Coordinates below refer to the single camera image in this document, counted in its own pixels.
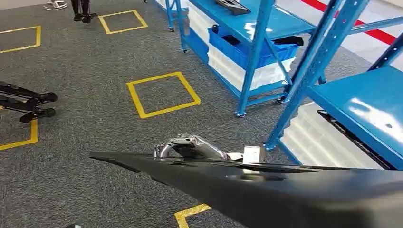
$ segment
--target black shoe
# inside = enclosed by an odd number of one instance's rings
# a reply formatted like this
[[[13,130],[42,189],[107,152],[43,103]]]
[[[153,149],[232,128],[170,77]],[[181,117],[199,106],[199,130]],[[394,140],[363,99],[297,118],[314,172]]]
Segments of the black shoe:
[[[94,17],[96,17],[96,16],[98,16],[96,13],[91,13],[91,14],[88,14],[88,15],[83,15],[83,23],[86,23],[86,24],[88,24],[88,23],[90,23],[91,22],[91,20],[92,20],[92,18],[94,18]]]
[[[78,14],[74,15],[73,20],[74,21],[81,21],[82,18],[83,18],[83,15],[81,15],[81,13],[78,13]]]

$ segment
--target black pants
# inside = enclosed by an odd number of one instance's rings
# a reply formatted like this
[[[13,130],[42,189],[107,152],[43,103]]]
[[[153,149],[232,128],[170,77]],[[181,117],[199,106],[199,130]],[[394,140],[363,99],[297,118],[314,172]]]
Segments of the black pants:
[[[71,0],[71,5],[73,6],[74,14],[80,13],[80,2],[83,15],[89,14],[89,0]]]

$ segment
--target blue shelf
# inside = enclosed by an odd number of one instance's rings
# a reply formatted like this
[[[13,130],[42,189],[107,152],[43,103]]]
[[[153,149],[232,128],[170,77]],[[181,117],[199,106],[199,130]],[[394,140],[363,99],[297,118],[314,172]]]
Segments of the blue shelf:
[[[403,72],[385,66],[308,88],[308,96],[403,170]]]
[[[251,44],[255,32],[260,0],[239,0],[251,10],[249,14],[233,16],[231,12],[214,0],[190,0],[190,2],[216,21],[243,43]],[[273,5],[267,23],[266,35],[270,40],[298,34],[312,33],[315,26],[301,18]]]
[[[227,81],[223,76],[221,76],[216,70],[214,70],[212,67],[209,66],[209,57],[207,55],[207,52],[209,51],[209,47],[203,42],[203,40],[192,30],[190,29],[190,33],[187,36],[184,36],[184,40],[187,45],[193,50],[193,52],[200,58],[200,60],[207,65],[207,67],[215,74],[215,76],[232,92],[232,94],[239,98],[240,97],[240,91],[235,88],[229,81]],[[259,95],[261,93],[279,89],[279,88],[284,88],[287,86],[288,83],[285,80],[264,85],[261,86],[257,89],[251,90],[250,91],[250,96],[254,95]],[[277,97],[282,97],[287,94],[278,94],[276,97],[268,97],[270,99],[267,100],[272,100],[276,99]]]

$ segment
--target person's leg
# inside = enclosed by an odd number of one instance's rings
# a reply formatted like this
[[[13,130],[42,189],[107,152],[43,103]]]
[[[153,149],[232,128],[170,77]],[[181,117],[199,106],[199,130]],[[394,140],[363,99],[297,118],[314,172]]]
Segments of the person's leg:
[[[80,0],[71,0],[71,5],[74,11],[74,21],[81,21],[82,15],[80,13]]]
[[[83,9],[83,22],[90,23],[93,17],[96,17],[96,13],[91,13],[90,0],[81,0],[81,7]]]
[[[83,16],[89,14],[89,0],[81,0],[81,7],[83,9]]]

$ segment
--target blue plastic bin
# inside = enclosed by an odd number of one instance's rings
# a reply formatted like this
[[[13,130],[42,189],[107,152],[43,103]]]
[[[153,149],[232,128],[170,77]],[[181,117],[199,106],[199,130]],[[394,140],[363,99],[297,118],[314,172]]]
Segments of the blue plastic bin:
[[[237,45],[232,45],[224,40],[222,37],[226,35],[231,35],[227,31],[225,31],[222,27],[219,26],[218,34],[215,34],[211,28],[209,28],[210,40],[209,42],[215,46],[218,50],[224,53],[227,57],[232,59],[235,63],[241,66],[246,70],[248,65],[248,57],[250,48],[245,44],[239,43]],[[296,44],[283,44],[283,45],[274,45],[276,51],[278,52],[278,56],[281,61],[293,58],[295,53],[298,50],[298,45]],[[258,61],[258,67],[261,68],[268,64],[275,63],[276,60],[274,55],[271,53],[269,46],[266,42],[264,42],[262,46],[262,51]]]

